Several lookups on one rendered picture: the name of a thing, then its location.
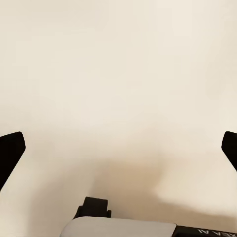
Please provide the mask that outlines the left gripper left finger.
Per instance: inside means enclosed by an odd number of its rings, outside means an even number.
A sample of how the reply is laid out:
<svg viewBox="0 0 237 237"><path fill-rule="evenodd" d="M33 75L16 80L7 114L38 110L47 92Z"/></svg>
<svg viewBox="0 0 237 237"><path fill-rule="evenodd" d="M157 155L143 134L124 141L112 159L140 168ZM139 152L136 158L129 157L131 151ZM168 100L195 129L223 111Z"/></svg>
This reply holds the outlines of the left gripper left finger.
<svg viewBox="0 0 237 237"><path fill-rule="evenodd" d="M0 191L26 150L21 131L0 137Z"/></svg>

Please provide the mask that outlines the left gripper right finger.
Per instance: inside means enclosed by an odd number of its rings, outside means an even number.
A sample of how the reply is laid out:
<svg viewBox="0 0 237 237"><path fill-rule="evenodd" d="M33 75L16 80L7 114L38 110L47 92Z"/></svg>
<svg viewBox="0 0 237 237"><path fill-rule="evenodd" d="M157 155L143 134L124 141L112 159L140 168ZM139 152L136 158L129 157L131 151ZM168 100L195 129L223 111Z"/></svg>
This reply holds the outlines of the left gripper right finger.
<svg viewBox="0 0 237 237"><path fill-rule="evenodd" d="M221 149L237 171L237 133L226 131Z"/></svg>

